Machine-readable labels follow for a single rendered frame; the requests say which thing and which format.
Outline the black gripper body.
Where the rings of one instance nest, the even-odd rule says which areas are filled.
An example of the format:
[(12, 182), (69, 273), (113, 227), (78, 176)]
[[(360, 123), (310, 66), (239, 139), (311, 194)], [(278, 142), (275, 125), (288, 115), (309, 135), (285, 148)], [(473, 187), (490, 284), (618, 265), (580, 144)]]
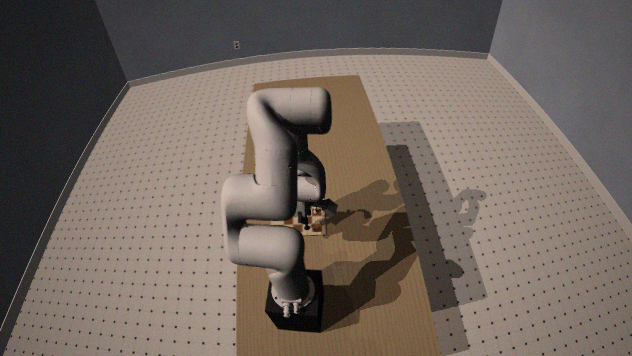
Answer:
[(302, 216), (306, 218), (310, 209), (310, 206), (308, 206), (308, 204), (309, 202), (297, 202), (297, 209), (294, 216), (297, 217), (298, 211), (300, 211), (302, 212)]

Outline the brown and cream chessboard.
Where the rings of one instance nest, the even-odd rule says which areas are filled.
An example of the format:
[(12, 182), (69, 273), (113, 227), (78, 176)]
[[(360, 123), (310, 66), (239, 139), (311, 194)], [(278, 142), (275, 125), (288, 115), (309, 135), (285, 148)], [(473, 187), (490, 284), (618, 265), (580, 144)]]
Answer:
[(303, 236), (319, 236), (326, 235), (325, 229), (325, 212), (322, 211), (322, 208), (318, 208), (318, 213), (315, 214), (314, 207), (311, 206), (311, 216), (307, 216), (308, 218), (308, 226), (309, 230), (305, 230), (304, 224), (298, 223), (298, 215), (297, 217), (293, 217), (286, 221), (271, 221), (271, 225), (282, 225), (289, 226), (299, 230)]

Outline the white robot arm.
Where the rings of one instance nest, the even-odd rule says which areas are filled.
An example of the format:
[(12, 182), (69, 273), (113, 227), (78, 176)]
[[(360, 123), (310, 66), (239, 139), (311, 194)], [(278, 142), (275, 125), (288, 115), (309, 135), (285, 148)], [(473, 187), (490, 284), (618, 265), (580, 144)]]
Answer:
[(266, 272), (276, 289), (272, 286), (272, 296), (280, 307), (284, 304), (285, 318), (290, 317), (289, 308), (298, 314), (315, 296), (314, 282), (302, 261), (304, 237), (293, 227), (247, 224), (246, 220), (289, 220), (296, 213), (297, 201), (322, 208), (330, 217), (336, 214), (338, 205), (329, 198), (323, 200), (325, 169), (308, 150), (305, 135), (328, 133), (331, 109), (331, 96), (322, 87), (252, 93), (246, 115), (255, 147), (255, 174), (231, 175), (222, 187), (226, 255), (237, 265), (270, 267)]

